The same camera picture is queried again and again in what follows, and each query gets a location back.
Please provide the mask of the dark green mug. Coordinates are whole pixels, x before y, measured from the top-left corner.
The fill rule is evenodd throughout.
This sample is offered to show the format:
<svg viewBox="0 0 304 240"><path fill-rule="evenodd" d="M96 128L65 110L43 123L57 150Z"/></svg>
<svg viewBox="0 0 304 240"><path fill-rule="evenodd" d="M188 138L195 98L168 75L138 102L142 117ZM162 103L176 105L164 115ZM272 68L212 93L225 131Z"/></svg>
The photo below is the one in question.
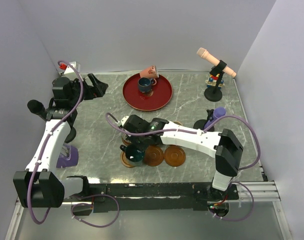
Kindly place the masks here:
<svg viewBox="0 0 304 240"><path fill-rule="evenodd" d="M125 153L126 158L131 161L136 167L143 164L145 152L140 151L134 144L128 146L120 145L120 150Z"/></svg>

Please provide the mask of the wooden coaster two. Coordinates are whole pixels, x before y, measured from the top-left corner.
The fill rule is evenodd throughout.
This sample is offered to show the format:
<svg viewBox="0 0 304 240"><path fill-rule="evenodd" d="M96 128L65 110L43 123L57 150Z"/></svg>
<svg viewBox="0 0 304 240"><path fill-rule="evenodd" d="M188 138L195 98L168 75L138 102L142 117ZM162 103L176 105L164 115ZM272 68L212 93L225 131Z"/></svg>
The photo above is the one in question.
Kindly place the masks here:
<svg viewBox="0 0 304 240"><path fill-rule="evenodd" d="M121 163L127 168L134 168L135 165L126 158L125 153L122 151L120 154Z"/></svg>

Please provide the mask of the wooden coaster six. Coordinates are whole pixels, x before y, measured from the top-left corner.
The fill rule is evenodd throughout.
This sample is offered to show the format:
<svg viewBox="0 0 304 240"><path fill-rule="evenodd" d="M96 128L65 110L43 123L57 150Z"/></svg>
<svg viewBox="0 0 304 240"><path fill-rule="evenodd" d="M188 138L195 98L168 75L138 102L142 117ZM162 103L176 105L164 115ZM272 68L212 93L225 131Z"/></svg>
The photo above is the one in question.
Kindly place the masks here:
<svg viewBox="0 0 304 240"><path fill-rule="evenodd" d="M154 145L150 145L146 150L145 150L145 155L143 162L150 166L150 167L156 167L160 165L164 160L164 152L163 150Z"/></svg>

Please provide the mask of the dark blue small cup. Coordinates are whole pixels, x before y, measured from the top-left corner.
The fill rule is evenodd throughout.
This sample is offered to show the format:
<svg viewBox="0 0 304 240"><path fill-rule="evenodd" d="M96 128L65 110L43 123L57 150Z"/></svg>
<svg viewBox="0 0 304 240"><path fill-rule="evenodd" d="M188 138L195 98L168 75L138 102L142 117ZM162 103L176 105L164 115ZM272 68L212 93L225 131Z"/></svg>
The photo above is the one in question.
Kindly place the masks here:
<svg viewBox="0 0 304 240"><path fill-rule="evenodd" d="M137 82L137 87L141 93L148 93L156 83L157 80L155 78L141 77Z"/></svg>

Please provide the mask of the beige ceramic mug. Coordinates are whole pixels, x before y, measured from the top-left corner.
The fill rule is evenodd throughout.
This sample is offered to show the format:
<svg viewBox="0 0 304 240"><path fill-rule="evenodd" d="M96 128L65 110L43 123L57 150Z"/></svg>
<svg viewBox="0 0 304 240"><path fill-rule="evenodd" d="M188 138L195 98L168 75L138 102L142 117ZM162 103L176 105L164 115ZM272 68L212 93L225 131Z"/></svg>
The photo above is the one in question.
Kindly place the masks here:
<svg viewBox="0 0 304 240"><path fill-rule="evenodd" d="M179 122L179 121L173 121L173 123L176 124L176 125L182 126L182 123Z"/></svg>

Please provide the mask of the wooden coaster five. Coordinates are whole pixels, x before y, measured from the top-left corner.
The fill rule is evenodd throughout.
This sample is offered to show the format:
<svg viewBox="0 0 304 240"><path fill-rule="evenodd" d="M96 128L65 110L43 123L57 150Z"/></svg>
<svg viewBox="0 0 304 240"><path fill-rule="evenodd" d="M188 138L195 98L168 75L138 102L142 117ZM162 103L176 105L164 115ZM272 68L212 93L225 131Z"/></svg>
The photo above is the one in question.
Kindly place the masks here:
<svg viewBox="0 0 304 240"><path fill-rule="evenodd" d="M164 160L171 167L179 167L186 161L186 154L181 147L170 145L164 151Z"/></svg>

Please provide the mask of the pink floral cup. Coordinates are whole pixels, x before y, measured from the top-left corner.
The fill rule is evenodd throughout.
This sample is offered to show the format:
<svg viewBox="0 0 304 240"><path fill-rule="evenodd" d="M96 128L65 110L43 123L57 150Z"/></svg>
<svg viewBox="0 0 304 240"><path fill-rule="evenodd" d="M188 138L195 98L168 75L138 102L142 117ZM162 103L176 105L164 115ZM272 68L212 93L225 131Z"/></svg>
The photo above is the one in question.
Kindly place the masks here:
<svg viewBox="0 0 304 240"><path fill-rule="evenodd" d="M157 78L159 78L159 73L158 73L157 67L155 65L151 65L151 66L147 67L146 69L142 70L139 73L139 76L141 78L157 79Z"/></svg>

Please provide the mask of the wooden coaster one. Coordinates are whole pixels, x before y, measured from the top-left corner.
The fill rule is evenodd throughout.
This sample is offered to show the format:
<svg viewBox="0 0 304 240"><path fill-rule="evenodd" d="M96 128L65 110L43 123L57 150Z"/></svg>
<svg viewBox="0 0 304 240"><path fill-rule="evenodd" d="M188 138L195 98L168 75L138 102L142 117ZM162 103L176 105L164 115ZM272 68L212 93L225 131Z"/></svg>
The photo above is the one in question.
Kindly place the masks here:
<svg viewBox="0 0 304 240"><path fill-rule="evenodd" d="M121 136L121 140L122 140L122 143L123 143L125 146L128 146L128 145L131 144L131 142L127 140L127 135L124 134L124 133L123 133L122 136Z"/></svg>

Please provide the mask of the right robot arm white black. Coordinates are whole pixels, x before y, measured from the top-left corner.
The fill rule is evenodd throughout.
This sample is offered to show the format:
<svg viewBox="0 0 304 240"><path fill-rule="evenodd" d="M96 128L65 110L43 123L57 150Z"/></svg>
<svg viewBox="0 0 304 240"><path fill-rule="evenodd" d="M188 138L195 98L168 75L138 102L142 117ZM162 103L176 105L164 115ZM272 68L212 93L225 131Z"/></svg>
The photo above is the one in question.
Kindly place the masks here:
<svg viewBox="0 0 304 240"><path fill-rule="evenodd" d="M232 179L238 175L244 148L229 129L210 132L157 117L148 122L135 114L123 117L120 128L142 152L152 145L175 145L214 158L215 174L210 193L215 199L222 199L228 193Z"/></svg>

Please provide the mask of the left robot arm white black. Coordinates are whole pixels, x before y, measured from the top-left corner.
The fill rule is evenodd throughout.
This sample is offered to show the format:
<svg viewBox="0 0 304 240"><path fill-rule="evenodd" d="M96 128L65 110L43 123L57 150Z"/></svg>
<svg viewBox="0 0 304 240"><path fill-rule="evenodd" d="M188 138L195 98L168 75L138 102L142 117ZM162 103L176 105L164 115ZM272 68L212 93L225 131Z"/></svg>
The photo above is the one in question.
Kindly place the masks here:
<svg viewBox="0 0 304 240"><path fill-rule="evenodd" d="M59 180L55 175L57 162L62 158L63 147L76 137L73 127L78 112L73 110L78 99L93 100L106 93L108 84L98 80L93 73L88 78L91 85L80 85L76 78L61 76L52 81L53 98L48 108L32 99L27 103L31 113L45 121L45 131L37 151L24 171L16 171L13 183L21 205L33 208L58 208L65 198L72 195L79 201L87 200L91 188L86 176L68 176Z"/></svg>

